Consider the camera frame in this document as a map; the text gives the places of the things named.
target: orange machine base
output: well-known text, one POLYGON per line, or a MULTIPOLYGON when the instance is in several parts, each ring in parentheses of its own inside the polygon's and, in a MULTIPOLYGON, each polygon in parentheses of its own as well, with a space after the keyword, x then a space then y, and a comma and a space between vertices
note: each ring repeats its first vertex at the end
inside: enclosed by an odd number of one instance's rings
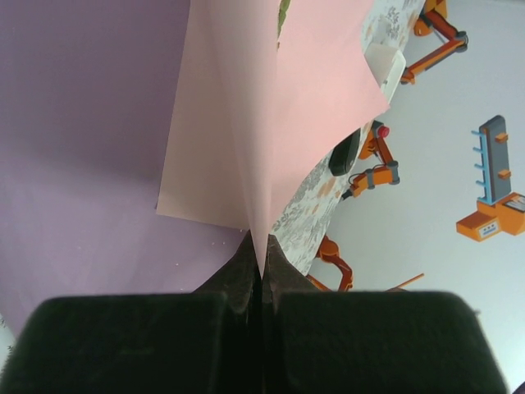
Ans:
POLYGON ((478 242, 502 231, 517 236, 525 231, 525 196, 511 193, 494 205, 477 201, 477 211, 457 222, 456 230, 478 242))

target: pink cardstock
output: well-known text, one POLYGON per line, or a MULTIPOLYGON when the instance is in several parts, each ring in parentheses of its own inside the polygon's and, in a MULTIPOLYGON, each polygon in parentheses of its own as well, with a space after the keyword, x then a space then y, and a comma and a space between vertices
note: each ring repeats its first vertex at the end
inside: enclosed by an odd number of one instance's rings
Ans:
POLYGON ((159 214, 267 235, 336 144, 388 108, 365 61, 373 0, 192 0, 159 214))

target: white surface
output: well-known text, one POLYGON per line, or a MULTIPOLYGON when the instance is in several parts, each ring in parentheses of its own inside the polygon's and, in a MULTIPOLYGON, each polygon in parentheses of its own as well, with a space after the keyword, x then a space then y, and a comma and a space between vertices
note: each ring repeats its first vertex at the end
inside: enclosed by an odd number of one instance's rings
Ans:
MULTIPOLYGON (((455 223, 475 211, 482 195, 471 130, 496 114, 507 122, 513 190, 525 193, 525 6, 448 4, 449 21, 468 33, 468 51, 421 74, 415 86, 400 86, 380 117, 391 129, 387 143, 401 183, 341 203, 328 235, 354 269, 355 289, 385 290, 425 273, 407 289, 452 291, 479 309, 512 391, 525 380, 525 235, 500 233, 477 243, 456 233, 455 223)), ((407 63, 440 43, 411 37, 407 63)), ((331 287, 340 280, 327 264, 316 263, 311 273, 331 287)))
POLYGON ((381 83, 381 91, 390 102, 407 63, 402 52, 397 48, 371 43, 364 56, 376 81, 381 83))

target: orange robotic arm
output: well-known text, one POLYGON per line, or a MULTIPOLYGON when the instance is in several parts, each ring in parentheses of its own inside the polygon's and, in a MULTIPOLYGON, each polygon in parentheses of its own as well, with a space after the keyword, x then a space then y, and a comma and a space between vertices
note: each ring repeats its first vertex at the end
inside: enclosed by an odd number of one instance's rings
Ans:
POLYGON ((392 158, 392 154, 385 142, 385 138, 389 132, 390 129, 379 121, 373 122, 372 129, 368 133, 367 140, 365 141, 359 158, 365 159, 375 154, 381 160, 382 164, 353 176, 350 188, 343 195, 343 198, 351 195, 358 197, 366 189, 374 189, 376 185, 384 185, 385 183, 397 185, 399 183, 399 164, 392 158))
POLYGON ((412 66, 405 68, 401 76, 401 84, 414 84, 416 76, 432 68, 437 63, 445 60, 453 53, 461 53, 468 48, 468 36, 464 31, 457 31, 447 20, 445 1, 437 2, 437 5, 429 11, 420 15, 414 33, 417 36, 430 34, 433 30, 440 33, 448 41, 435 51, 426 55, 423 59, 415 62, 412 66))
MULTIPOLYGON (((316 257, 320 258, 325 263, 334 264, 343 274, 341 278, 338 291, 348 291, 354 287, 354 272, 352 268, 340 257, 339 255, 339 246, 332 241, 327 236, 324 236, 321 244, 319 245, 319 250, 317 251, 316 257)), ((320 283, 315 277, 311 275, 306 276, 309 281, 317 287, 319 290, 328 291, 328 287, 320 283)))

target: orange stick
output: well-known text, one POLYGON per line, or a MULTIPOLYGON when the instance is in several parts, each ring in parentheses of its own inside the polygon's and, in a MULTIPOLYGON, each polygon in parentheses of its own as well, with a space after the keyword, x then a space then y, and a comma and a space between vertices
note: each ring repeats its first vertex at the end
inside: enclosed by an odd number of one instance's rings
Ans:
POLYGON ((415 282, 415 281, 417 281, 418 279, 421 279, 421 278, 424 277, 424 276, 425 276, 424 273, 420 273, 420 274, 417 275, 416 277, 413 277, 412 279, 409 279, 408 281, 403 282, 403 283, 401 283, 400 285, 397 285, 396 287, 405 287, 405 286, 409 285, 410 283, 415 282))

